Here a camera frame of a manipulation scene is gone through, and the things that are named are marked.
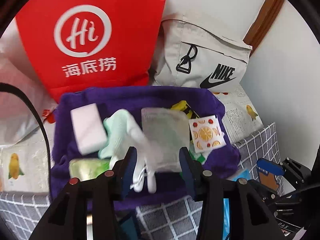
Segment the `red bag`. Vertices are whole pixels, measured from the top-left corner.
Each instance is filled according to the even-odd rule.
[[[30,0],[22,43],[56,101],[87,87],[146,85],[165,0]]]

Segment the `grid patterned cloth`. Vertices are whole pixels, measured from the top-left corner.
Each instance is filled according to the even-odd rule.
[[[241,154],[239,169],[248,169],[252,179],[258,179],[257,160],[265,158],[279,163],[280,153],[276,137],[276,125],[252,133],[234,144]],[[276,177],[278,194],[283,194],[282,176]],[[169,204],[137,207],[141,235],[148,240],[195,240],[198,233],[202,202],[194,202],[185,196]]]
[[[279,163],[276,127],[271,125],[252,133],[234,144],[241,154],[239,169],[248,169],[252,179],[258,179],[257,159]],[[282,176],[276,177],[278,194],[283,194]],[[49,207],[47,194],[2,192],[0,215],[18,239],[29,239],[33,229]],[[190,196],[169,204],[136,208],[141,235],[149,240],[195,240],[201,217],[202,202]]]

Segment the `yellow cartoon character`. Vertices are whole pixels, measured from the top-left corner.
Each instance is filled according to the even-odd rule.
[[[252,109],[251,106],[247,105],[246,108],[247,108],[247,112],[248,112],[248,114],[250,115],[252,121],[253,121],[253,120],[256,120],[256,117],[258,116],[258,114],[253,111],[253,109]]]
[[[11,160],[9,163],[9,177],[10,178],[14,178],[17,179],[19,177],[19,175],[24,175],[24,173],[22,172],[22,170],[19,167],[19,156],[16,153],[13,153],[11,155]]]

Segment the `nike swoosh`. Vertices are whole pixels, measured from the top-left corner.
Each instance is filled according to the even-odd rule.
[[[222,80],[222,81],[211,83],[211,82],[209,82],[209,79],[210,79],[211,75],[212,75],[212,73],[205,80],[203,80],[201,82],[200,88],[206,88],[206,89],[213,88],[213,87],[216,87],[216,86],[221,85],[223,83],[226,83],[226,82],[228,82],[230,80],[235,79],[235,78],[231,78],[231,79],[228,79],[228,80]]]

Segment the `wooden trim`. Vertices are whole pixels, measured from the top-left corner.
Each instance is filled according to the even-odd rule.
[[[263,38],[268,33],[270,27],[272,26],[274,20],[279,14],[280,9],[285,0],[265,0],[257,19],[251,25],[248,33],[244,37],[243,41],[252,46],[252,52],[250,56],[254,53],[257,47],[260,45]]]

